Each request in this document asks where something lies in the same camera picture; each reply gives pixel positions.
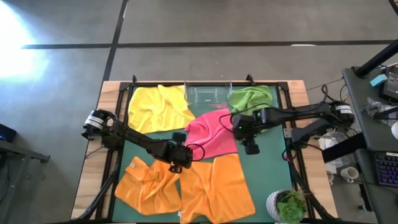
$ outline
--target succulent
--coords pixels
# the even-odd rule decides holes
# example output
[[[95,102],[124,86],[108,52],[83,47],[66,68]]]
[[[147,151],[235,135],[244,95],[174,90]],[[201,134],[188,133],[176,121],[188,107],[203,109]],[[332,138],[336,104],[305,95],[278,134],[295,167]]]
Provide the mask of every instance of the succulent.
[[[304,194],[301,191],[287,190],[277,197],[279,217],[288,224],[298,224],[307,211]]]

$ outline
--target white pot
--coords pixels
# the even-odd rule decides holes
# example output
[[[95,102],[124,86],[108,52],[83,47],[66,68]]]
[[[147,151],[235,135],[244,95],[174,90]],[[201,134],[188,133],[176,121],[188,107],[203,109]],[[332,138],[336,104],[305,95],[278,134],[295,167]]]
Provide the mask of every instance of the white pot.
[[[281,222],[279,213],[276,207],[276,196],[285,190],[278,190],[270,194],[267,198],[267,211],[268,214],[277,222]]]

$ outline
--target keyboard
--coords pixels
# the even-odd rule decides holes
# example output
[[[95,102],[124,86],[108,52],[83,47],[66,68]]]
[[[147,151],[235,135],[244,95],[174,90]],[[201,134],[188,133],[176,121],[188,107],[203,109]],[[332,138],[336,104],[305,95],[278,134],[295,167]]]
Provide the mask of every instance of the keyboard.
[[[398,187],[398,153],[376,152],[374,158],[379,184]]]

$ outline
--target black stand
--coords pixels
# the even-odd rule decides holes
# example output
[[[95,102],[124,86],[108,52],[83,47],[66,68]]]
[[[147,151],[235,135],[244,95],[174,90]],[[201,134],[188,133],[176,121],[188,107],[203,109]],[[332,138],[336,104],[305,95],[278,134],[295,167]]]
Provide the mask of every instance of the black stand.
[[[8,188],[0,203],[0,223],[7,223],[9,219],[9,210],[12,207],[12,200],[27,172],[29,162],[32,159],[37,159],[41,163],[48,163],[50,156],[17,147],[13,143],[6,142],[5,140],[0,140],[0,155],[2,160],[4,160],[3,165],[6,162],[10,163],[10,160],[18,161],[16,170],[12,172],[11,175],[8,174],[10,176],[9,180],[7,180],[9,181]],[[3,169],[10,169],[10,165],[8,164],[7,168],[3,166]]]
[[[383,112],[376,112],[373,115],[374,119],[384,119],[384,120],[389,120],[389,119],[398,119],[398,106],[391,108],[389,110],[383,111]]]
[[[323,161],[330,162],[342,156],[354,153],[357,149],[366,149],[363,133],[358,133],[332,147],[322,151]]]
[[[398,53],[398,39],[388,45],[385,49],[380,51],[376,56],[374,56],[371,60],[366,62],[358,69],[353,68],[355,71],[355,75],[359,78],[367,78],[368,74],[371,71],[377,68],[377,66],[384,63],[386,60],[390,59],[396,53]]]

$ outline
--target yellow cloth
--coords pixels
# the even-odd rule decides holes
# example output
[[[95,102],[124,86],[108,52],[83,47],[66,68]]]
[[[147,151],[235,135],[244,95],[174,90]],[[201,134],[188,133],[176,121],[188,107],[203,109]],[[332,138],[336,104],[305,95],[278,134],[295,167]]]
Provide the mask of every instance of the yellow cloth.
[[[195,119],[184,86],[139,87],[129,105],[129,126],[141,133],[185,128]]]
[[[205,215],[212,223],[226,223],[256,212],[239,156],[228,154],[213,163],[192,162],[180,174],[180,223]]]
[[[176,212],[181,199],[175,185],[180,177],[169,171],[170,164],[156,160],[149,168],[134,157],[126,168],[115,196],[143,215]]]

